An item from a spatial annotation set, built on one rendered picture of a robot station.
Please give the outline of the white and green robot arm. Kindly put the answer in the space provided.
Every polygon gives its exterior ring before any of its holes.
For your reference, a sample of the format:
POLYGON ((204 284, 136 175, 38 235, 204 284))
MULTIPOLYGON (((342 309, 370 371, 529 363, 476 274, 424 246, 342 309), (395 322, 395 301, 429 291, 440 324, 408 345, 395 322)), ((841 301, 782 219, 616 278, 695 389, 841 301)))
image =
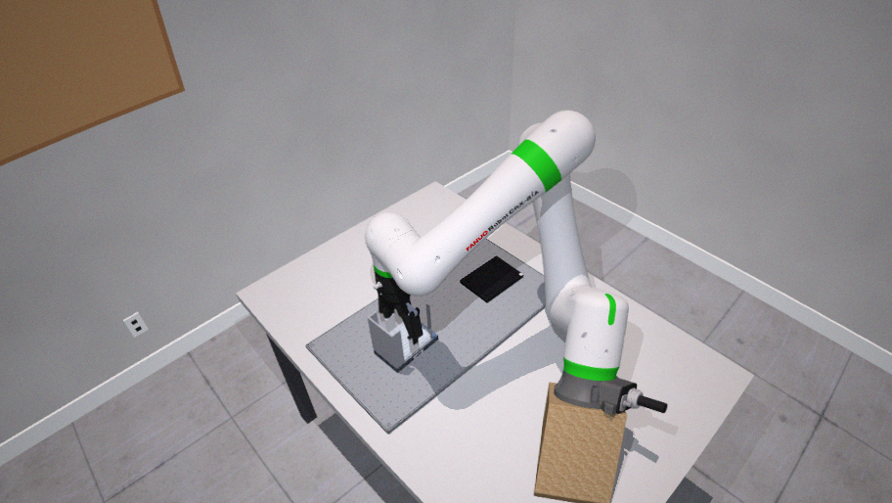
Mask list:
POLYGON ((616 378, 629 305, 625 298, 591 286, 581 249, 570 172, 592 153, 595 129, 575 111, 555 113, 539 125, 528 127, 519 138, 518 145, 522 143, 485 182, 423 236, 401 214, 374 217, 365 233, 374 289, 431 294, 478 245, 533 203, 546 313, 566 333, 563 372, 554 395, 611 415, 640 406, 665 413, 667 403, 616 378))

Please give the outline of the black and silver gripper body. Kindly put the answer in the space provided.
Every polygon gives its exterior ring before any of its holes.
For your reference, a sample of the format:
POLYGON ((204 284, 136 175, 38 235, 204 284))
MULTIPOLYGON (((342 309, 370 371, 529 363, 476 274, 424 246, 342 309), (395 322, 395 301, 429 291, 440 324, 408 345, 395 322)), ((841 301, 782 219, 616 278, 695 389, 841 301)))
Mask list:
POLYGON ((399 304, 402 312, 405 311, 406 309, 408 309, 408 306, 406 304, 407 302, 409 302, 411 304, 410 295, 406 294, 405 292, 398 293, 398 294, 388 294, 388 293, 381 291, 381 295, 385 300, 392 302, 391 306, 393 308, 394 308, 393 304, 395 304, 394 302, 397 302, 399 304))

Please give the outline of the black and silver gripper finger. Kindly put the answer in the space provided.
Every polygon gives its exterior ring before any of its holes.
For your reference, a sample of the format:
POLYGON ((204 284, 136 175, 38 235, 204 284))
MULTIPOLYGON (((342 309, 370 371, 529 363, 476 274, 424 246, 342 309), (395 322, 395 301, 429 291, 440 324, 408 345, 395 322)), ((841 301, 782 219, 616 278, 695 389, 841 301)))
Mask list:
POLYGON ((383 314, 383 317, 384 317, 384 319, 385 319, 386 331, 389 333, 389 332, 391 332, 393 329, 396 328, 396 326, 395 326, 394 314, 393 314, 393 313, 394 313, 394 308, 391 307, 392 302, 388 302, 388 301, 386 301, 386 300, 381 296, 381 292, 380 292, 380 289, 379 289, 379 288, 377 288, 377 292, 378 292, 378 295, 379 295, 379 313, 384 313, 384 314, 383 314), (389 309, 388 309, 386 306, 387 306, 389 309))
POLYGON ((404 312, 401 311, 398 303, 395 303, 394 307, 397 310, 398 315, 402 317, 406 330, 409 334, 407 339, 409 340, 410 352, 414 353, 418 348, 420 348, 419 338, 424 333, 420 319, 420 310, 418 308, 414 308, 409 302, 407 302, 406 304, 408 306, 408 309, 406 309, 404 312))

